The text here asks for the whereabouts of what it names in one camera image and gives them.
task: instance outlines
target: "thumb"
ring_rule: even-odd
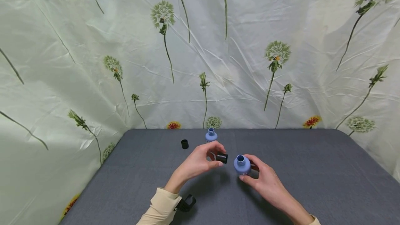
[[[223,165],[224,164],[222,162],[220,162],[220,161],[209,161],[208,162],[208,167],[210,169],[218,168],[218,167],[221,167]]]
[[[241,175],[239,176],[240,180],[242,180],[243,182],[247,183],[248,185],[252,186],[253,188],[256,185],[257,180],[255,180],[254,178],[248,176],[248,175]]]

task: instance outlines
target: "small blue bottle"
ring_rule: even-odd
[[[217,138],[218,138],[218,135],[215,132],[214,128],[209,128],[208,132],[206,133],[206,143],[215,141]]]
[[[233,165],[235,166],[235,170],[239,175],[250,175],[251,163],[247,157],[238,155],[233,162]]]

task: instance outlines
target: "curtain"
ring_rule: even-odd
[[[399,5],[0,0],[0,224],[57,224],[132,128],[336,128],[400,181]]]

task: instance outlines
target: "beige sleeve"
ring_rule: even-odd
[[[312,222],[310,225],[321,225],[321,223],[319,223],[319,220],[315,216],[311,216],[314,218],[314,222]]]
[[[172,194],[163,188],[158,188],[156,194],[150,200],[150,207],[142,215],[136,225],[168,225],[174,219],[174,211],[182,197]]]

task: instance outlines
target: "forearm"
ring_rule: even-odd
[[[168,225],[175,215],[175,207],[181,200],[179,190],[186,180],[179,172],[174,172],[165,188],[158,188],[155,196],[151,199],[151,205],[147,212],[142,215],[137,225]]]
[[[311,225],[315,220],[292,196],[288,197],[285,204],[281,207],[281,210],[295,225]]]

